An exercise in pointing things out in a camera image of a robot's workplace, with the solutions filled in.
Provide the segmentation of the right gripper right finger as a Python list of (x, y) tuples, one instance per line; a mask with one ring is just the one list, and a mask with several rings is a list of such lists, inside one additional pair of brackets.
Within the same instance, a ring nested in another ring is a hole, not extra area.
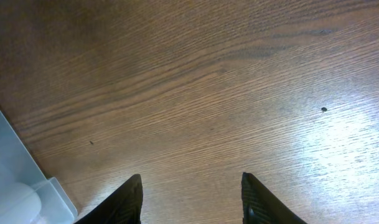
[(241, 199), (243, 224), (306, 224), (251, 173), (242, 174)]

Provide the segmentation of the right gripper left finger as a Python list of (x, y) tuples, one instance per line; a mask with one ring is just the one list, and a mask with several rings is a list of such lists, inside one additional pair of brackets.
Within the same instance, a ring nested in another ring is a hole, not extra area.
[(134, 174), (75, 224), (141, 224), (143, 186)]

